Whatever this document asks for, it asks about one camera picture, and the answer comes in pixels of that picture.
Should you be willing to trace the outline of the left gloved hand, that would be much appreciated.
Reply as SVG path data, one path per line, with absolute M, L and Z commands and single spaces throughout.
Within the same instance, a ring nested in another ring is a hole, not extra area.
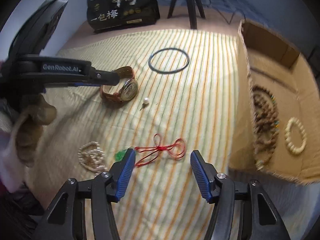
M 36 149 L 43 134 L 43 127 L 51 124 L 57 116 L 57 110 L 50 105 L 42 94 L 24 98 L 24 109 L 19 117 L 15 146 L 20 162 L 32 167 Z

